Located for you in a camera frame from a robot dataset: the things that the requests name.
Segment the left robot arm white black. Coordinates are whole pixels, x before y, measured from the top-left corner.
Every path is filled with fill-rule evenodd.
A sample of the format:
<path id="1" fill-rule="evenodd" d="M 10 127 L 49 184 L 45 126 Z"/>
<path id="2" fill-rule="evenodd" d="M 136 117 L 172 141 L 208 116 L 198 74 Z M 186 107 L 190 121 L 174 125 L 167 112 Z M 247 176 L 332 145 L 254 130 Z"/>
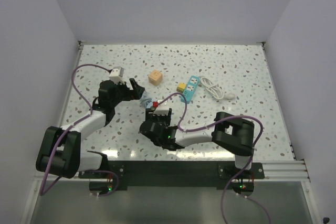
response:
<path id="1" fill-rule="evenodd" d="M 108 125 L 115 116 L 115 107 L 123 101 L 141 99 L 145 88 L 129 79 L 132 88 L 111 80 L 100 83 L 92 111 L 83 118 L 62 127 L 50 126 L 36 160 L 36 169 L 45 174 L 73 178 L 77 172 L 90 170 L 97 178 L 108 174 L 109 165 L 98 152 L 81 151 L 81 143 L 92 133 Z"/>

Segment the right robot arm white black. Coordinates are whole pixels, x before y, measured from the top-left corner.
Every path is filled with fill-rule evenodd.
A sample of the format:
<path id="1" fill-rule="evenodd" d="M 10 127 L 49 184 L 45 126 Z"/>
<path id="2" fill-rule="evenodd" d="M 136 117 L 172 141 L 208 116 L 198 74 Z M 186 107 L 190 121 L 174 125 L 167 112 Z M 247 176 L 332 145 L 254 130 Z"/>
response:
<path id="1" fill-rule="evenodd" d="M 171 126 L 170 119 L 171 112 L 167 115 L 156 115 L 147 111 L 140 133 L 155 146 L 169 151 L 195 144 L 214 143 L 234 154 L 234 173 L 237 177 L 246 178 L 252 173 L 250 159 L 254 153 L 254 117 L 218 112 L 213 123 L 185 130 Z"/>

